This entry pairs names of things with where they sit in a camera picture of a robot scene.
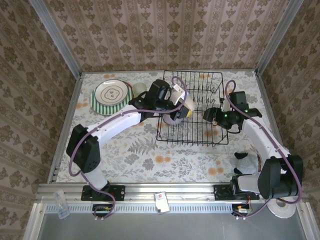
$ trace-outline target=white plate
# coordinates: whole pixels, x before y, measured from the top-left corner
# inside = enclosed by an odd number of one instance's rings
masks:
[[[127,85],[123,81],[116,79],[104,81],[95,89],[95,99],[106,106],[121,103],[127,95]]]

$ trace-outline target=black wire dish rack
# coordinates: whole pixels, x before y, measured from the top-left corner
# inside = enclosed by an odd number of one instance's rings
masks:
[[[227,145],[228,132],[203,119],[205,110],[212,107],[220,108],[225,98],[222,72],[165,70],[163,73],[163,79],[168,83],[171,83],[173,76],[178,76],[185,82],[194,101],[194,110],[191,116],[185,117],[177,125],[169,125],[160,117],[156,140],[213,147]]]

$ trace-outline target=green striped plate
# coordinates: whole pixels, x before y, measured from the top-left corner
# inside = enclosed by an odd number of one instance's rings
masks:
[[[93,90],[90,96],[90,105],[92,109],[95,110],[97,113],[103,115],[112,115],[120,111],[133,98],[131,88],[128,85],[126,85],[126,87],[128,88],[128,95],[126,96],[126,98],[122,102],[112,106],[107,106],[98,102],[95,97],[96,90]]]

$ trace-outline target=plate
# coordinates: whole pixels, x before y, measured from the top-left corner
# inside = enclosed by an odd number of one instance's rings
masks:
[[[96,90],[93,90],[90,95],[90,106],[94,111],[102,115],[112,115],[116,112],[120,111],[125,105],[129,103],[129,101],[133,98],[133,93],[129,85],[126,84],[126,89],[128,94],[124,98],[122,102],[114,105],[104,105],[96,100]]]
[[[128,95],[127,85],[120,80],[110,79],[95,89],[95,99],[103,105],[112,106],[121,103]]]

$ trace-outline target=patterned wallpaper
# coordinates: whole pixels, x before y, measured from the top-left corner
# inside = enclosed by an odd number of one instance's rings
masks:
[[[0,239],[20,239],[75,79],[26,0],[0,1]]]
[[[253,69],[289,0],[45,0],[82,71]]]
[[[304,161],[320,225],[320,1],[305,0],[262,74],[284,144]]]

